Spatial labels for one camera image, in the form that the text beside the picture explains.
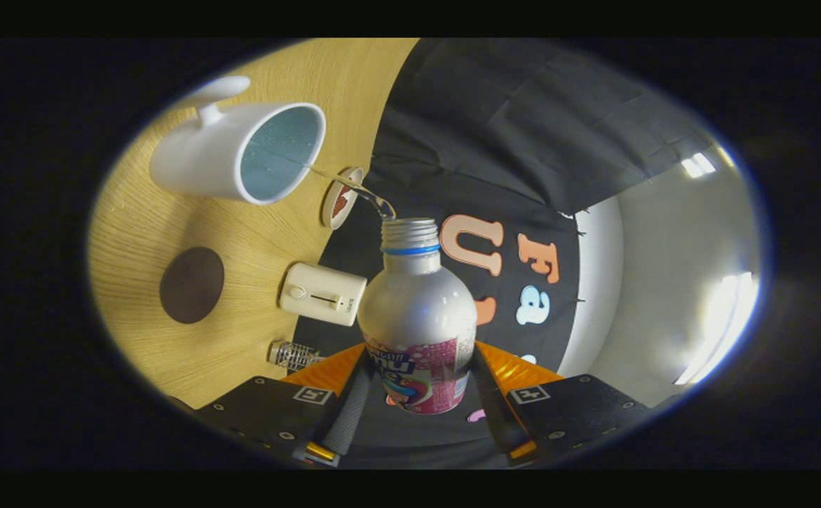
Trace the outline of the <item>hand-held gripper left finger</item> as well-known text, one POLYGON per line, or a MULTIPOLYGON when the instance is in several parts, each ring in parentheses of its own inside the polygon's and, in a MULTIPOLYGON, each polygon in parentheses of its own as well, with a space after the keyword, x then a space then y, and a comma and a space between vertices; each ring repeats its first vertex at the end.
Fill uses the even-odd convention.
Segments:
POLYGON ((336 468, 352 446, 374 374, 358 344, 280 380, 249 378, 194 414, 278 465, 336 468))

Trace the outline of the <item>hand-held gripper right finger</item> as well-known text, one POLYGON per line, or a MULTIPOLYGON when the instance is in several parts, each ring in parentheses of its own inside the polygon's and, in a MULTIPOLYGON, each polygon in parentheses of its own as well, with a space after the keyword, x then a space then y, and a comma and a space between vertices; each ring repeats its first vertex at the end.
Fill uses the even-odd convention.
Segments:
POLYGON ((472 378, 491 436, 509 466, 562 466, 600 454, 668 412, 593 374, 564 378, 476 341, 472 378))

